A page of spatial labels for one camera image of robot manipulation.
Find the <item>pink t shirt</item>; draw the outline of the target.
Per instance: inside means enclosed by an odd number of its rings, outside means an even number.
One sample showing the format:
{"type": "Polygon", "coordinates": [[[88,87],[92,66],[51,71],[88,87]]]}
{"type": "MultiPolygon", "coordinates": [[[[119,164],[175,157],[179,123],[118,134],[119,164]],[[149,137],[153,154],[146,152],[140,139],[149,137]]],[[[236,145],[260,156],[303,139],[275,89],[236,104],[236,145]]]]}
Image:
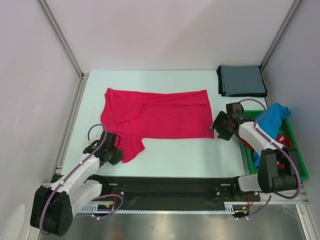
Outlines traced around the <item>pink t shirt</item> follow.
{"type": "Polygon", "coordinates": [[[152,93],[108,88],[100,121],[120,136],[123,163],[145,150],[143,139],[214,139],[206,90],[152,93]]]}

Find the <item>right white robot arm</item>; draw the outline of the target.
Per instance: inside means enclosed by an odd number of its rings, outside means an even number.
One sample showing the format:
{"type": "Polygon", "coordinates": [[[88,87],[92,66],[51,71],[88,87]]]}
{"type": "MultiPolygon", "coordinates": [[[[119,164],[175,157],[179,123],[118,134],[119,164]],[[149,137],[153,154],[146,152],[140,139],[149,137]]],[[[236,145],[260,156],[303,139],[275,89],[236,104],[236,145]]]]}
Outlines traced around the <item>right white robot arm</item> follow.
{"type": "Polygon", "coordinates": [[[228,103],[225,111],[220,111],[211,126],[223,140],[237,136],[260,153],[258,172],[234,178],[230,188],[231,196],[242,201],[249,192],[275,194],[284,199],[295,199],[301,192],[299,153],[294,147],[286,147],[263,130],[259,122],[268,113],[253,119],[245,115],[240,101],[228,103]]]}

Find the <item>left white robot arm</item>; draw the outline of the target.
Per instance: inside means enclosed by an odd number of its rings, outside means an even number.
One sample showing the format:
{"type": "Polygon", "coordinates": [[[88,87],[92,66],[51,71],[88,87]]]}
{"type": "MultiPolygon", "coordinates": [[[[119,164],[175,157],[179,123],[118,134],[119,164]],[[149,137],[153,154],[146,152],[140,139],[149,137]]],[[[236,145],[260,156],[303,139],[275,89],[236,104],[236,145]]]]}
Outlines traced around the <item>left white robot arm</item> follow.
{"type": "Polygon", "coordinates": [[[98,175],[97,170],[106,163],[115,165],[122,160],[120,142],[119,135],[103,131],[100,139],[83,150],[83,156],[71,171],[50,186],[40,186],[34,194],[30,225],[42,235],[61,237],[69,230],[74,217],[91,201],[113,199],[107,213],[91,214],[97,220],[118,211],[124,203],[123,197],[113,192],[108,180],[98,175]]]}

